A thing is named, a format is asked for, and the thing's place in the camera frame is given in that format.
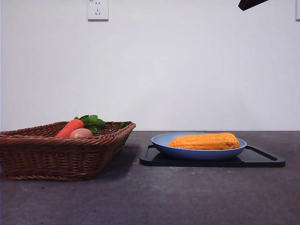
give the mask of tray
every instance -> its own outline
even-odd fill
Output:
[[[122,149],[135,124],[106,122],[92,138],[53,137],[68,122],[0,132],[0,165],[10,180],[91,180]]]
[[[189,167],[283,167],[285,160],[261,148],[247,145],[243,152],[222,161],[191,161],[169,157],[150,144],[140,155],[140,164],[147,166],[189,166]]]

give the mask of egg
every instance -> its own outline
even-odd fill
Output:
[[[89,129],[79,128],[74,130],[70,134],[70,138],[85,138],[85,137],[93,137],[93,133]]]

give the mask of orange carrot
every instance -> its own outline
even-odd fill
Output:
[[[84,122],[79,119],[73,119],[54,137],[69,137],[72,131],[78,128],[84,128]]]

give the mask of table surface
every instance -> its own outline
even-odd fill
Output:
[[[2,225],[299,225],[300,131],[234,131],[286,160],[281,168],[153,167],[151,138],[133,131],[93,180],[6,180]]]

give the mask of black tray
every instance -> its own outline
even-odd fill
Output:
[[[283,167],[285,160],[258,147],[247,145],[243,152],[222,161],[191,161],[169,157],[154,145],[143,149],[140,164],[148,166],[199,166],[199,167]]]

